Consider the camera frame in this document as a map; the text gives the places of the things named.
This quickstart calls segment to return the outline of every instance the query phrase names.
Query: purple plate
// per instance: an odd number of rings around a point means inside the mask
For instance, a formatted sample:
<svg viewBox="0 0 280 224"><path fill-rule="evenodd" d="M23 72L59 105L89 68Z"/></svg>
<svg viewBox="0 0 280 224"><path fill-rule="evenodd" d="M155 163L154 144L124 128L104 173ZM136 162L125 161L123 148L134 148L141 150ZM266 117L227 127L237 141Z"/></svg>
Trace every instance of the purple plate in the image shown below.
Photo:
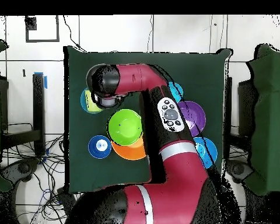
<svg viewBox="0 0 280 224"><path fill-rule="evenodd" d="M184 116L184 119L191 131L192 137L196 137L199 132L195 123L197 124L199 130L202 131L207 121L205 118L204 110L197 103L193 101L191 102L189 100L179 102L178 107L180 108L180 111Z"/></svg>

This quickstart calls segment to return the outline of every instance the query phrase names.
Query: button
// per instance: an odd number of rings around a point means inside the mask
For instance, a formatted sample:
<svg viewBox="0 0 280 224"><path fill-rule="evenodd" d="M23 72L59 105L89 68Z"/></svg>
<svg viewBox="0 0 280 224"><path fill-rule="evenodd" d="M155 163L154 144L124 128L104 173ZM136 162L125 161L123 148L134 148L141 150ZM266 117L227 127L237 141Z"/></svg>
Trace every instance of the button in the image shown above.
<svg viewBox="0 0 280 224"><path fill-rule="evenodd" d="M179 115L176 110L168 109L164 113L164 118L166 120L177 120L179 118Z"/></svg>

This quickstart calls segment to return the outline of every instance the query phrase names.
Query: light blue plate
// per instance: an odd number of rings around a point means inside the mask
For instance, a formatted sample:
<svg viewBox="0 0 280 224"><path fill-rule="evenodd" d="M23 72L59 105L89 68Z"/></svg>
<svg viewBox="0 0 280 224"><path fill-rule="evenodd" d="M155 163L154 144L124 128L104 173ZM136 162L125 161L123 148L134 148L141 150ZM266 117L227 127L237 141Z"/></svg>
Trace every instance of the light blue plate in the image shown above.
<svg viewBox="0 0 280 224"><path fill-rule="evenodd" d="M169 89L171 91L172 96L174 97L176 103L180 102L181 97L184 94L183 89L181 86L177 83L169 82Z"/></svg>
<svg viewBox="0 0 280 224"><path fill-rule="evenodd" d="M212 160L213 160L213 162L216 162L217 157L218 157L218 151L217 151L215 144L211 140L209 140L208 138L204 138L204 140L203 140L203 138L200 138L200 137L194 138L194 142L196 143L195 147L196 147L196 150L197 150L201 160L203 161L204 167L206 169L208 169L209 167L212 166ZM206 143L208 152L212 156L212 160L209 157L207 150L205 149L204 141Z"/></svg>

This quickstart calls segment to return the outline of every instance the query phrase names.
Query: orange plate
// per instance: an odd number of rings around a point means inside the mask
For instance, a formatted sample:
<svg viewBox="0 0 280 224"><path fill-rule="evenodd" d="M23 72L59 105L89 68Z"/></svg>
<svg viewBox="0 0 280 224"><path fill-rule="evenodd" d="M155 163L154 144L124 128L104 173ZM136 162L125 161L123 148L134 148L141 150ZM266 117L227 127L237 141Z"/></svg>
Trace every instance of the orange plate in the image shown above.
<svg viewBox="0 0 280 224"><path fill-rule="evenodd" d="M127 160L140 160L146 156L142 136L132 145L120 146L112 142L112 147L116 154Z"/></svg>

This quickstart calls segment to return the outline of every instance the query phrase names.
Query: blue tape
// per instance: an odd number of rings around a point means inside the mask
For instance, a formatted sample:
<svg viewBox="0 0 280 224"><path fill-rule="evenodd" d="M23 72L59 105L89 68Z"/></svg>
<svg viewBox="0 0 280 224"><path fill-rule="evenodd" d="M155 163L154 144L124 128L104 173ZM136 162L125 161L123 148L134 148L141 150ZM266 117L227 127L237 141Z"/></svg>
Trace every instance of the blue tape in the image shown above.
<svg viewBox="0 0 280 224"><path fill-rule="evenodd" d="M46 158L46 157L43 157L43 161L46 162L46 161L47 161L47 158Z"/></svg>
<svg viewBox="0 0 280 224"><path fill-rule="evenodd" d="M35 72L34 74L36 74L36 75L44 75L44 72ZM44 77L44 88L45 88L45 89L48 88L47 76Z"/></svg>
<svg viewBox="0 0 280 224"><path fill-rule="evenodd" d="M44 77L44 88L47 89L48 85L47 85L47 76Z"/></svg>

